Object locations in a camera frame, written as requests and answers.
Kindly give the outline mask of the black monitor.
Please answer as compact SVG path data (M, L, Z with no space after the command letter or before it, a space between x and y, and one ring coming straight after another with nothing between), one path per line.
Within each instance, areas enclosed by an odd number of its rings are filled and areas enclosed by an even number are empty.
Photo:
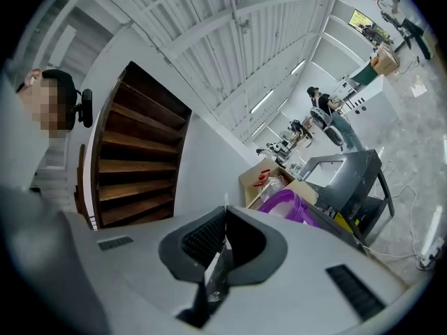
M349 20L349 25L355 29L361 29L361 26L373 26L374 22L368 16L355 9Z

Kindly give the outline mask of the clear plastic bottle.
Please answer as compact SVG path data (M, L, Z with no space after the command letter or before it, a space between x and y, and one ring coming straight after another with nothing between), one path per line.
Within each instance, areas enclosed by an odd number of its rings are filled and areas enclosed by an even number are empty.
M271 198L274 194L281 191L288 185L288 180L284 178L283 175L279 175L276 177L270 177L265 185L262 186L260 191L260 199L265 202L269 198Z

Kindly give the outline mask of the black table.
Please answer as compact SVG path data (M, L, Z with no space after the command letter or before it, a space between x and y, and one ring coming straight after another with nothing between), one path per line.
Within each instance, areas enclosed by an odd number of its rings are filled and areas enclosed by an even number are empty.
M383 211L395 215L393 198L373 149L310 158L298 179L318 194L316 204L340 214L363 246Z

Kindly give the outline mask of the brown wooden staircase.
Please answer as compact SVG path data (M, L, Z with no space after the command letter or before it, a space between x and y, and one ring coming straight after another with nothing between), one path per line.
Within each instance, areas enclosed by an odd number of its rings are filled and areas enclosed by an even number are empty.
M173 217L191 109L135 62L98 114L82 178L93 230Z

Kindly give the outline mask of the person in grey shirt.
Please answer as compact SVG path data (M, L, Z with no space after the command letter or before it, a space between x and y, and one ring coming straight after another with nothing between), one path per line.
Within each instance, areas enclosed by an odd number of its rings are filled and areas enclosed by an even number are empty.
M38 85L20 98L0 73L0 332L108 335L64 213L30 191L49 146Z

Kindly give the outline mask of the open cardboard box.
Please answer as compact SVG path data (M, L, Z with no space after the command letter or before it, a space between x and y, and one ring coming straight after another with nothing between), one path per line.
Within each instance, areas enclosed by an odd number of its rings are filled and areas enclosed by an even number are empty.
M270 177L283 175L284 178L288 180L288 185L283 189L290 189L298 194L307 203L316 204L318 193L312 189L310 185L308 185L305 181L299 181L274 161L264 159L239 176L239 181L245 192L246 208L257 210L264 203L260 199L260 191L262 187L253 187L253 184L258 179L260 172L266 169L271 169Z

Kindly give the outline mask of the purple plastic tub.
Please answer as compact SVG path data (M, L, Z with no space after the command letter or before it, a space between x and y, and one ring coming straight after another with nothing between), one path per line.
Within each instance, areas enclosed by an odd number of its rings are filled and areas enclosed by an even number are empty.
M300 206L298 207L298 210L295 214L295 221L307 224L313 227L318 227L318 223L313 218L313 216L310 214L308 210L308 206L305 202L301 201Z

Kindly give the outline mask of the white power strip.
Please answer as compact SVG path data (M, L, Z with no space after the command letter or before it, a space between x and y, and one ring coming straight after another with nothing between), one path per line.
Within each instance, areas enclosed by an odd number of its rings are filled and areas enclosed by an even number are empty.
M444 246L444 239L438 237L432 245L419 258L418 268L428 270L430 266L436 261L437 256L441 253Z

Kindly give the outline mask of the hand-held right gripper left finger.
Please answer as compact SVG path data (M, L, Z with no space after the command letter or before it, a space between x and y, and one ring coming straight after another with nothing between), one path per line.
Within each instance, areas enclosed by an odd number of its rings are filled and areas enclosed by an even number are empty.
M210 236L224 216L218 207L97 232L64 216L65 318L87 335L227 335L212 319L205 265L182 248L185 236Z

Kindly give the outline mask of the purple round lid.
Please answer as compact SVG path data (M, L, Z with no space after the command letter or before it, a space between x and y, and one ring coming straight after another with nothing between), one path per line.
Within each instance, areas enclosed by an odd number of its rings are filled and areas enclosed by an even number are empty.
M283 189L266 200L258 211L299 223L305 222L301 197L290 189Z

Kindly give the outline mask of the white black round device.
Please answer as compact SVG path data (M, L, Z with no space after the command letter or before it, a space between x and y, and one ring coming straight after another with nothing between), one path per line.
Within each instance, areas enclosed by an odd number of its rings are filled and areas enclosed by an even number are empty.
M323 133L330 139L330 141L336 146L343 149L344 141L342 134L335 127L332 117L325 113L322 109L313 107L310 110L310 115L315 124L323 131Z

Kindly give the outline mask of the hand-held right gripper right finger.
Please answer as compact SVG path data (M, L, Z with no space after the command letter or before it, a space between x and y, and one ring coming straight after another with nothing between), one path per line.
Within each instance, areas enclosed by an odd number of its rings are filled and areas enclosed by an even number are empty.
M390 271L333 234L309 225L243 209L243 215L278 231L288 252L278 270L258 285L232 287L209 321L214 335L330 335L361 323L328 276L347 266L385 306L406 287Z

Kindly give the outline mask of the white cabinet block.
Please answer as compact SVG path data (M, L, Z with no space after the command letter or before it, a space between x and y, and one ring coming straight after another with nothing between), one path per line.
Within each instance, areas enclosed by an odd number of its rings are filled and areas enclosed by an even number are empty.
M352 95L342 110L359 136L379 133L398 120L398 96L388 78L380 75Z

